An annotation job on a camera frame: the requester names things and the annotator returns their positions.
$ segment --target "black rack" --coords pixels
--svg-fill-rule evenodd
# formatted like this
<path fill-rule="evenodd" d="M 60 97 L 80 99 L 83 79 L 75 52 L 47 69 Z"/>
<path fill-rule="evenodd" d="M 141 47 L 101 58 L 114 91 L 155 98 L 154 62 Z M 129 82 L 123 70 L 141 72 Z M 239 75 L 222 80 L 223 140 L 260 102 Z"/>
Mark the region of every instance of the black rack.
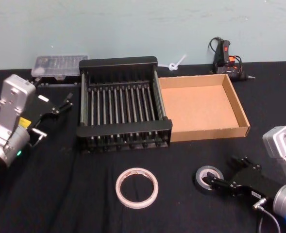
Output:
<path fill-rule="evenodd" d="M 172 121 L 166 116 L 156 57 L 82 60 L 81 115 L 77 136 L 83 149 L 166 147 Z"/>

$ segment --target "white cable tie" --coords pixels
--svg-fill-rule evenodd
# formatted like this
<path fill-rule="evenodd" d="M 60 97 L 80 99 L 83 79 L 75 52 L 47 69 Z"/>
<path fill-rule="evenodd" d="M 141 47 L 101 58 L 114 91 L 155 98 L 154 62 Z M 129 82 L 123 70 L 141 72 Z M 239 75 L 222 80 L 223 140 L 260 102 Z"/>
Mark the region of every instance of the white cable tie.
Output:
<path fill-rule="evenodd" d="M 174 64 L 174 63 L 170 63 L 170 65 L 163 65 L 163 64 L 158 64 L 159 67 L 166 67 L 169 70 L 173 71 L 173 70 L 177 70 L 178 69 L 178 65 L 187 57 L 186 54 L 184 54 L 184 56 L 182 56 L 182 58 L 178 61 L 178 63 Z"/>

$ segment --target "sticker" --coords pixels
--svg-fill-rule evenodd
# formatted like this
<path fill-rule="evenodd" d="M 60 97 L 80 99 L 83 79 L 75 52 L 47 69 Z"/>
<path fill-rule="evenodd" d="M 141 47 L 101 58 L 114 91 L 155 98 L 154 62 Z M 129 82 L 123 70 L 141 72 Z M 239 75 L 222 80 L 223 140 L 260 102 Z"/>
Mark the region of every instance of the sticker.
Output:
<path fill-rule="evenodd" d="M 255 193 L 254 191 L 252 191 L 252 195 L 254 197 L 257 197 L 258 199 L 261 199 L 261 195 L 259 195 L 258 193 Z"/>
<path fill-rule="evenodd" d="M 38 98 L 40 98 L 40 99 L 43 100 L 44 102 L 48 102 L 48 101 L 49 101 L 48 98 L 46 98 L 46 97 L 44 97 L 44 96 L 42 96 L 42 95 L 39 95 Z"/>
<path fill-rule="evenodd" d="M 19 124 L 20 126 L 22 126 L 23 128 L 27 129 L 31 123 L 32 123 L 32 122 L 29 121 L 28 119 L 25 119 L 25 118 L 20 117 L 20 121 L 19 121 L 18 124 Z"/>

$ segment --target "cardboard box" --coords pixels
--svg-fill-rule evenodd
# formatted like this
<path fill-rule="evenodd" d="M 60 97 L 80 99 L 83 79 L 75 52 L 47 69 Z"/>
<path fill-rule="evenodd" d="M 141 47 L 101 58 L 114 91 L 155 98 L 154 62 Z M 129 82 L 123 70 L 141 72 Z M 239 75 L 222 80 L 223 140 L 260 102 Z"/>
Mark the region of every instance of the cardboard box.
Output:
<path fill-rule="evenodd" d="M 171 142 L 245 137 L 250 124 L 226 74 L 159 79 Z"/>

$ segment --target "table surface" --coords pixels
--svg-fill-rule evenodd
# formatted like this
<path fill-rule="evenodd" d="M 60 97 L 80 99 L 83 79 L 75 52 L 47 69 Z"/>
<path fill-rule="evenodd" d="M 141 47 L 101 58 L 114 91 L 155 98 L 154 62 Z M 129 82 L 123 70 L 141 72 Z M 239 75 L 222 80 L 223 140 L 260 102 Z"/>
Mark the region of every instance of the table surface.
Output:
<path fill-rule="evenodd" d="M 286 62 L 246 63 L 244 69 L 256 80 L 234 83 L 251 125 L 245 138 L 172 143 L 169 148 L 81 154 L 75 131 L 80 90 L 76 85 L 44 86 L 37 92 L 58 104 L 73 93 L 73 109 L 67 117 L 49 125 L 49 137 L 31 153 L 24 150 L 0 187 L 0 233 L 255 233 L 257 213 L 242 198 L 200 193 L 193 173 L 204 165 L 220 169 L 229 179 L 231 156 L 248 156 L 263 166 L 263 173 L 286 184 L 280 165 L 269 158 L 262 135 L 274 126 L 286 125 Z M 202 75 L 208 65 L 179 66 L 177 71 L 159 69 L 159 77 Z M 30 78 L 30 70 L 0 70 Z M 159 193 L 148 208 L 133 210 L 117 199 L 115 183 L 126 169 L 142 167 L 158 179 Z M 132 200 L 143 200 L 152 185 L 129 177 L 122 191 Z M 286 226 L 279 218 L 283 232 Z M 264 232 L 276 232 L 265 218 Z"/>

